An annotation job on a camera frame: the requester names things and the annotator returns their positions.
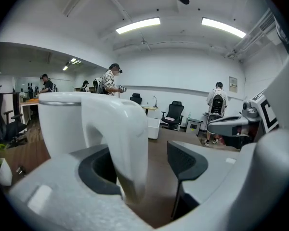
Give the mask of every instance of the man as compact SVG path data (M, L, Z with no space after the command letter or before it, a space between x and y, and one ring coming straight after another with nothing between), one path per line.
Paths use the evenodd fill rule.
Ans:
M47 74L42 75L42 80L44 81L45 89L41 90L40 93L52 92L53 83L48 79Z
M213 89L209 93L209 95L207 97L207 103L208 103L208 106L209 106L209 115L211 113L212 103L213 103L212 101L213 101L214 97L216 95L220 95L223 98L223 107L222 107L222 113L221 113L221 116L223 116L225 108L228 105L228 96L227 96L227 93L223 90L223 84L221 82L217 82L215 87L216 87L216 89ZM204 143L205 146L209 146L210 136L211 136L210 132L207 131L207 139L206 139L206 141ZM214 140L212 141L212 143L216 144L217 143L217 139L218 139L218 135L214 135Z
M114 82L114 76L119 76L122 73L119 64L112 64L106 73L102 76L101 88L99 93L115 95L115 92L123 92L122 89L116 87Z

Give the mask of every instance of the patterned shirt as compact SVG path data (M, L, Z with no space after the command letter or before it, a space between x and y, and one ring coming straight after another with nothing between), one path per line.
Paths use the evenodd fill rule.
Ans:
M107 70L106 73L103 74L102 76L102 88L116 88L115 82L114 82L114 74L110 69ZM114 96L114 92L108 92L108 95Z

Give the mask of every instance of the office chair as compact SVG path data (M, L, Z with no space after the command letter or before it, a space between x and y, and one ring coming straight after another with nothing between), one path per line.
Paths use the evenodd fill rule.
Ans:
M183 115L181 115L184 106L179 101L173 101L172 104L169 104L169 111L166 117L173 118L173 121L165 119L164 115L166 112L163 112L162 121L168 124L168 129L174 130L174 126L180 125L182 123Z
M25 124L18 121L18 119L23 114L18 114L11 117L11 119L15 121L9 123L9 113L13 112L13 110L4 112L3 114L6 115L6 123L5 123L1 116L2 102L3 102L3 94L0 93L0 143L8 144L9 148L26 144L28 142L26 137L21 139L19 138L20 137L19 133L27 127Z
M139 93L133 93L133 95L130 97L130 100L134 101L135 103L141 104L143 99L140 97Z

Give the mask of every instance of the wooden floor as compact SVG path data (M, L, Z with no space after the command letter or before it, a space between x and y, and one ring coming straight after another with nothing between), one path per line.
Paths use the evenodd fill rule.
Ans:
M37 117L29 121L27 130L28 131L26 133L26 136L28 139L28 143L34 143L43 140L39 119Z
M27 128L28 144L8 149L4 156L13 173L13 184L21 180L15 173L19 165L30 173L50 159L38 119L31 120ZM160 129L157 140L149 140L146 194L139 205L129 207L153 228L170 223L177 191L178 181L167 161L168 140L201 145L197 136L167 129Z

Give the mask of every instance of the table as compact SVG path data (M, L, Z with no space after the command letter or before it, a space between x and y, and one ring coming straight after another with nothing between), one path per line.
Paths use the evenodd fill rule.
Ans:
M146 116L148 116L148 110L153 110L153 111L156 111L158 109L158 107L142 107L144 110L145 110L145 114Z
M30 112L30 106L32 105L38 105L39 99L30 99L26 102L20 103L20 112L23 114L21 116L21 121L23 124L28 124L28 121L31 120L31 112Z

